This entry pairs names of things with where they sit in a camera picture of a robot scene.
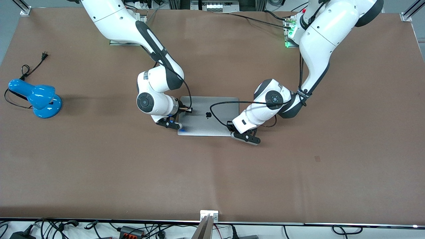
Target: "brown table surface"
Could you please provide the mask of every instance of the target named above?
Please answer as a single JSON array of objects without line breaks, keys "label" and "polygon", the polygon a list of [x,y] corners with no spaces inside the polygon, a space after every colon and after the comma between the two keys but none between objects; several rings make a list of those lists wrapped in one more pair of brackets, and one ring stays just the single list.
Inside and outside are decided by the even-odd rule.
[{"label": "brown table surface", "polygon": [[[252,100],[269,78],[296,90],[299,50],[280,28],[186,10],[150,25],[195,96]],[[210,209],[220,221],[425,225],[425,64],[397,14],[353,29],[308,107],[260,128],[259,146],[156,126],[136,106],[152,60],[109,46],[81,8],[20,19],[0,90],[43,51],[28,81],[53,85],[63,109],[38,119],[0,101],[0,216],[198,220]]]}]

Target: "desk lamp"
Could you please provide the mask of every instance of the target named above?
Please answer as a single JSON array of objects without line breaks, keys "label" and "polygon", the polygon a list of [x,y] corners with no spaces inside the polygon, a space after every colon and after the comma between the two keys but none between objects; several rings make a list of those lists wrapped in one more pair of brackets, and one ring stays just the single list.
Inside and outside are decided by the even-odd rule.
[{"label": "desk lamp", "polygon": [[14,79],[9,82],[9,90],[27,100],[33,106],[34,114],[39,118],[51,118],[62,108],[62,99],[55,94],[53,86],[31,85],[23,80]]}]

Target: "robotic arm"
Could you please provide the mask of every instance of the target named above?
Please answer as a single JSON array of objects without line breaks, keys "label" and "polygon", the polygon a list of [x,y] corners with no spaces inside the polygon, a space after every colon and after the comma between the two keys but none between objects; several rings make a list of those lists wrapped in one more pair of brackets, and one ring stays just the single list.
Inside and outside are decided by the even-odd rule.
[{"label": "robotic arm", "polygon": [[181,112],[192,112],[192,108],[184,106],[178,99],[164,92],[180,88],[184,73],[151,29],[144,22],[137,21],[121,0],[68,1],[81,1],[104,37],[119,43],[139,44],[159,64],[137,77],[137,106],[142,112],[150,114],[158,125],[181,128],[181,124],[170,120],[170,117],[175,119]]},{"label": "robotic arm", "polygon": [[255,101],[270,102],[266,96],[273,91],[280,92],[285,100],[278,110],[267,105],[248,106],[232,121],[236,128],[232,137],[257,145],[260,141],[255,137],[256,128],[264,121],[275,114],[284,119],[295,117],[328,71],[329,58],[335,48],[353,27],[371,22],[382,8],[383,0],[310,0],[306,12],[294,17],[295,31],[289,36],[299,44],[301,56],[309,68],[307,79],[295,93],[275,80],[264,81],[255,91]]}]

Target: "metal clamp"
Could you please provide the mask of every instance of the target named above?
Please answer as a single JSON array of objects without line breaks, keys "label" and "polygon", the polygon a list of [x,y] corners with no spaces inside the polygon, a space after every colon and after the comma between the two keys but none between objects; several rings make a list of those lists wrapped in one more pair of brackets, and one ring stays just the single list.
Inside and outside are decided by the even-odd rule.
[{"label": "metal clamp", "polygon": [[29,16],[29,13],[31,11],[31,6],[28,6],[28,4],[24,0],[12,0],[12,1],[21,9],[20,15],[22,17]]},{"label": "metal clamp", "polygon": [[211,239],[213,225],[218,222],[218,211],[201,210],[201,221],[192,239]]},{"label": "metal clamp", "polygon": [[423,6],[425,0],[417,0],[406,11],[400,13],[400,18],[403,22],[411,22],[412,16],[415,15]]}]

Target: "laptop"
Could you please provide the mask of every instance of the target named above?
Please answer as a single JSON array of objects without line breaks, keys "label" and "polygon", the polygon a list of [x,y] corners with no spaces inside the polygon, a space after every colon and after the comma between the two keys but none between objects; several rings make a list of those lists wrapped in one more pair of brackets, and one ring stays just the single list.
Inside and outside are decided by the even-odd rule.
[{"label": "laptop", "polygon": [[[182,96],[180,99],[184,105],[189,106],[188,96]],[[177,131],[178,135],[184,136],[221,136],[230,137],[231,132],[226,126],[220,124],[210,111],[212,104],[224,101],[238,101],[236,97],[206,97],[192,96],[192,113],[181,113],[178,116],[178,122],[183,125]],[[215,105],[212,108],[214,114],[223,122],[231,121],[239,115],[239,104],[229,103]]]}]

